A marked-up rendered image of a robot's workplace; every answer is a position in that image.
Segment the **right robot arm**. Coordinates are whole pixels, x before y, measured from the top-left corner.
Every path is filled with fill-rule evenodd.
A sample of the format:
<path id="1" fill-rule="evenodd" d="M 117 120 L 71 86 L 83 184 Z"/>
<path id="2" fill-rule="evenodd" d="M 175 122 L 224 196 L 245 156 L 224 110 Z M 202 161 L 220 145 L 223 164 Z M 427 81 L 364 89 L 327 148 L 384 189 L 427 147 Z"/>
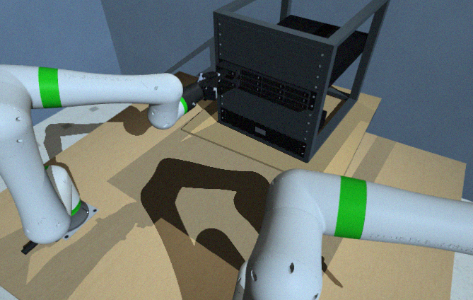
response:
<path id="1" fill-rule="evenodd" d="M 270 183 L 232 300 L 318 300 L 322 235 L 473 255 L 473 202 L 289 169 Z"/>

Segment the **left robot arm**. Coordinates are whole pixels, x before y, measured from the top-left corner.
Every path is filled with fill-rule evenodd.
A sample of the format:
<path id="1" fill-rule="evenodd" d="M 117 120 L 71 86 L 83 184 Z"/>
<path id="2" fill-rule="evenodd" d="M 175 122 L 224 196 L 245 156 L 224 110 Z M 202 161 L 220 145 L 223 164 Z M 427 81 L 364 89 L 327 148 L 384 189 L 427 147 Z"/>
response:
<path id="1" fill-rule="evenodd" d="M 197 100 L 168 73 L 113 75 L 0 64 L 0 176 L 16 204 L 24 234 L 32 241 L 23 254 L 37 244 L 57 242 L 89 215 L 67 171 L 44 166 L 31 109 L 109 103 L 150 104 L 151 125 L 169 129 Z"/>

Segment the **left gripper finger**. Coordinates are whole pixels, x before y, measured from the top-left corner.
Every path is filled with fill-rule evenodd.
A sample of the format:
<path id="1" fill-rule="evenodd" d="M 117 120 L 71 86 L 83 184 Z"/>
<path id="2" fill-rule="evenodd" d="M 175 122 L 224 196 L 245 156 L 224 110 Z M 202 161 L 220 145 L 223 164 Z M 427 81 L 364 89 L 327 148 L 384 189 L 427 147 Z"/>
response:
<path id="1" fill-rule="evenodd" d="M 228 73 L 227 73 L 227 74 L 228 74 Z M 227 74 L 225 74 L 224 76 L 226 76 Z M 222 79 L 224 76 L 222 76 L 220 79 Z M 219 79 L 215 80 L 213 83 L 211 83 L 211 84 L 209 84 L 209 85 L 214 86 L 214 88 L 216 88 L 216 87 L 218 86 L 218 82 L 219 82 Z M 203 97 L 202 100 L 205 100 L 205 101 L 206 101 L 205 97 Z"/>
<path id="2" fill-rule="evenodd" d="M 214 81 L 217 80 L 217 79 L 220 79 L 222 76 L 224 76 L 224 75 L 227 74 L 227 73 L 228 73 L 228 70 L 226 70 L 226 69 L 222 69 L 222 70 L 221 70 L 220 72 L 218 72 L 218 73 L 216 73 L 216 72 L 214 72 L 214 71 L 206 72 L 206 73 L 204 73 L 204 74 L 199 73 L 199 76 L 200 76 L 200 77 L 199 77 L 198 82 L 199 82 L 200 80 L 202 80 L 202 79 L 207 78 L 207 79 L 205 79 L 205 80 L 202 80 L 202 81 L 205 81 L 205 82 L 206 82 L 206 84 L 204 84 L 204 85 L 202 86 L 202 88 L 206 88 L 210 83 L 214 82 Z M 206 74 L 206 75 L 205 75 L 205 74 Z M 213 76 L 214 76 L 214 77 L 213 77 Z M 211 78 L 210 78 L 210 77 L 211 77 Z"/>

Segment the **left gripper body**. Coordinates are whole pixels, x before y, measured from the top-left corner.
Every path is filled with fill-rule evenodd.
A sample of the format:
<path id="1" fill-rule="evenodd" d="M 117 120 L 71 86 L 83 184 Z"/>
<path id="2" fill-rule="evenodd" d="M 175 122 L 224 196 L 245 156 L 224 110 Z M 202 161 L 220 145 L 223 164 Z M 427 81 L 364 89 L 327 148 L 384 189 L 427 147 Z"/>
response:
<path id="1" fill-rule="evenodd" d="M 197 103 L 203 98 L 204 94 L 203 94 L 203 91 L 202 91 L 202 86 L 206 84 L 205 81 L 202 81 L 200 80 L 198 82 L 198 79 L 195 83 L 191 83 L 190 85 L 186 86 L 186 88 L 188 88 L 191 92 L 193 92 L 196 100 L 197 100 Z"/>

